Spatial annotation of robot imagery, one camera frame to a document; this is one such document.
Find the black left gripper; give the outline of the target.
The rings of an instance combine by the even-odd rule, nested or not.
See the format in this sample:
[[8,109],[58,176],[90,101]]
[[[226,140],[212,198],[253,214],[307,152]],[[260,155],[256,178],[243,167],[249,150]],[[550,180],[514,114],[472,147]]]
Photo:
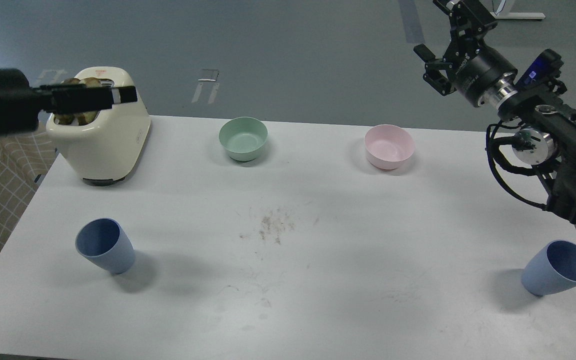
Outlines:
[[84,84],[53,84],[32,88],[39,109],[53,114],[75,114],[111,109],[138,102],[135,86],[89,88]]

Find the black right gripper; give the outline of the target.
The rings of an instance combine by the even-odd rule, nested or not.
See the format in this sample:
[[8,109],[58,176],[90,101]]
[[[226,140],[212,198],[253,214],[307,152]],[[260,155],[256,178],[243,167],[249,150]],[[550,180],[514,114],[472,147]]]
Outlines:
[[425,44],[413,47],[423,61],[422,78],[440,95],[458,91],[478,108],[483,94],[498,80],[513,80],[518,73],[499,51],[485,43],[486,34],[498,26],[498,21],[478,0],[434,0],[433,4],[449,18],[450,43],[444,60]]

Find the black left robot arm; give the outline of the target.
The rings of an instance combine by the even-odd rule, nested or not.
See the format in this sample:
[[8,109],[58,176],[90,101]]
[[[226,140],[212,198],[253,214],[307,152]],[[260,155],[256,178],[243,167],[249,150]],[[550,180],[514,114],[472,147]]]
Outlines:
[[32,88],[19,69],[0,68],[0,137],[35,132],[40,112],[70,116],[109,110],[137,100],[135,86],[49,84]]

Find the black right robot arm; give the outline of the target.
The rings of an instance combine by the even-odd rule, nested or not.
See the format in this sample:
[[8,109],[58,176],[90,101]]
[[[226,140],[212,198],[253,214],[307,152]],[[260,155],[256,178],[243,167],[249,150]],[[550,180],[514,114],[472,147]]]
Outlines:
[[459,92],[473,107],[489,104],[498,122],[486,129],[487,164],[512,197],[576,224],[576,109],[560,96],[563,60],[547,48],[521,77],[485,42],[496,19],[477,0],[435,0],[449,18],[450,43],[441,56],[414,47],[423,79],[442,96]]

